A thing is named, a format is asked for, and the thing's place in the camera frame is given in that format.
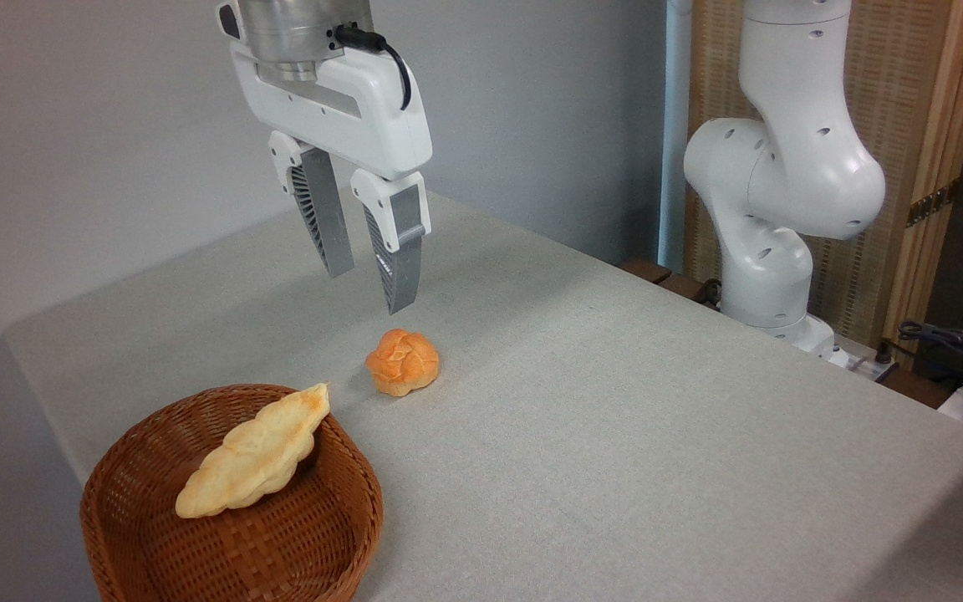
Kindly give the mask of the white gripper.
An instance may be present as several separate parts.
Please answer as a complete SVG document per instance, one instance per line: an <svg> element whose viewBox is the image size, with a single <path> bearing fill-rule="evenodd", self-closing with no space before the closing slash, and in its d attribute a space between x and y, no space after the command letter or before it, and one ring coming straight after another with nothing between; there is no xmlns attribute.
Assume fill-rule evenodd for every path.
<svg viewBox="0 0 963 602"><path fill-rule="evenodd" d="M333 154L363 168L351 176L352 192L364 206L387 311L413 304L431 232L424 178L414 171L431 159L431 133L414 76L375 33L369 3L226 1L217 18L246 103L279 130L270 136L278 179L329 276L354 267Z"/></svg>

